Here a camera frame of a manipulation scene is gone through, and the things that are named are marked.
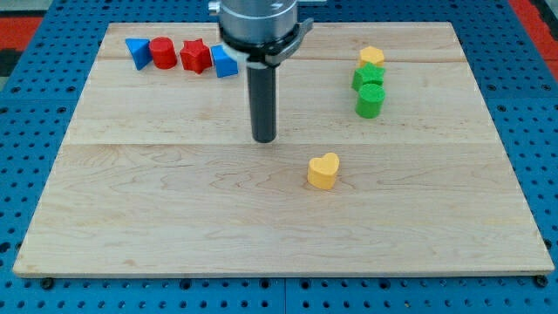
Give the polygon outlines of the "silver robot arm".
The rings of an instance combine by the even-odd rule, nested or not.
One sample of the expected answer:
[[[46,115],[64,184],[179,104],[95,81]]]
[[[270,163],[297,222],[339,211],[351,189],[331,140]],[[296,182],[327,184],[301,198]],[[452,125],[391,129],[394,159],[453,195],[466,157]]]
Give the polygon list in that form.
[[[298,20],[297,0],[218,0],[208,11],[218,18],[225,52],[246,65],[252,138],[276,138],[276,68],[290,58],[313,29]]]

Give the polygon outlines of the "black tool clamp mount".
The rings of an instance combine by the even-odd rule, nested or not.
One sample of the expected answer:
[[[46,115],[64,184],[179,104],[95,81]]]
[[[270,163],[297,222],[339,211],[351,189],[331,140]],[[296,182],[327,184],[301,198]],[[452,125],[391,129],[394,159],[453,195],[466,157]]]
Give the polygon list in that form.
[[[299,49],[306,34],[313,29],[313,23],[313,18],[307,18],[295,23],[293,29],[281,38],[260,44],[234,38],[221,26],[219,32],[223,49],[231,58],[255,69],[275,68]]]

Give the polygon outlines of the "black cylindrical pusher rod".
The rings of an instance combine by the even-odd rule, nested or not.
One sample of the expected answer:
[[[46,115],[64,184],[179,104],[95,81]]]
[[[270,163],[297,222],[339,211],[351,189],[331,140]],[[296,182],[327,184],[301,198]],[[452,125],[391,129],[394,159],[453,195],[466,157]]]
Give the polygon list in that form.
[[[252,137],[269,143],[276,137],[276,69],[249,67],[247,74]]]

